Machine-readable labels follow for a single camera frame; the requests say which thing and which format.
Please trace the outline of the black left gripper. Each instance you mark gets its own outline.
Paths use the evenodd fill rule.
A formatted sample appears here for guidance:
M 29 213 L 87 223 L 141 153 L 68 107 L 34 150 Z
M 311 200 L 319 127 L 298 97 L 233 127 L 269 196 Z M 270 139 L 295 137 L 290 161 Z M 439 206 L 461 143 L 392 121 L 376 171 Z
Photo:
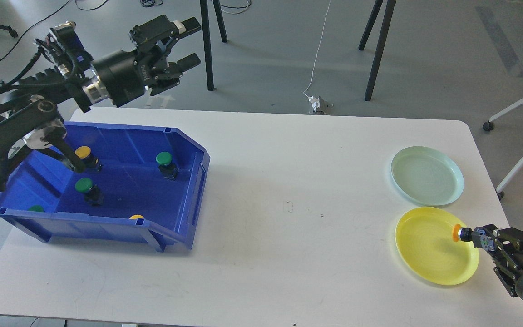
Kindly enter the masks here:
M 147 91 L 156 96 L 176 87 L 184 72 L 201 64 L 196 53 L 177 62 L 168 55 L 179 39 L 201 31 L 195 17 L 170 21 L 160 15 L 129 31 L 134 50 L 118 50 L 91 63 L 90 104 L 111 99 L 117 106 L 128 104 Z

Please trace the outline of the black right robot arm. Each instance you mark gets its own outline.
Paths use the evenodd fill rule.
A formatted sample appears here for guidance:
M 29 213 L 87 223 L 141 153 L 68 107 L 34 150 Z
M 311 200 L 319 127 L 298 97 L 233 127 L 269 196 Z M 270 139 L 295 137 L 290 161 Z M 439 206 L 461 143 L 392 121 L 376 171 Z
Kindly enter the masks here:
M 485 225 L 475 230 L 479 247 L 494 263 L 494 273 L 511 297 L 523 300 L 523 231 Z

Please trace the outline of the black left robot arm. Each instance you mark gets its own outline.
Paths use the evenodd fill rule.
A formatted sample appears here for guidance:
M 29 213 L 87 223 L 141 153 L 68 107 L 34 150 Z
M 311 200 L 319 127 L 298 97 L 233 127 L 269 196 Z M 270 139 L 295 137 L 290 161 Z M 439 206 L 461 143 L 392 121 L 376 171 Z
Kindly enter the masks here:
M 84 172 L 84 161 L 64 140 L 67 130 L 58 105 L 73 99 L 85 113 L 104 99 L 120 107 L 146 92 L 155 96 L 176 87 L 183 73 L 201 60 L 190 54 L 170 62 L 168 56 L 178 40 L 201 28 L 195 17 L 171 21 L 161 15 L 129 31 L 133 50 L 117 50 L 100 59 L 85 50 L 73 21 L 36 39 L 38 49 L 30 62 L 0 85 L 0 191 L 33 150 L 73 172 Z

